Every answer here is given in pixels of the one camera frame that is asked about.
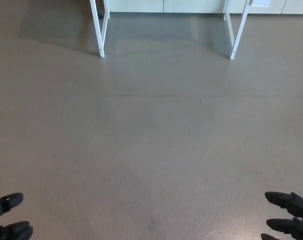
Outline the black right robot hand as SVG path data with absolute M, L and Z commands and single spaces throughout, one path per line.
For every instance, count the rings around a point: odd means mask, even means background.
M 295 240 L 303 240 L 303 197 L 291 192 L 265 192 L 266 199 L 273 205 L 287 210 L 293 216 L 292 219 L 267 219 L 266 224 L 272 230 L 289 234 Z

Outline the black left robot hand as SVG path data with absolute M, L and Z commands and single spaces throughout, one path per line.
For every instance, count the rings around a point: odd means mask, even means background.
M 0 217 L 22 203 L 24 195 L 21 192 L 0 197 Z M 29 240 L 34 233 L 28 221 L 20 221 L 10 225 L 0 225 L 0 240 Z

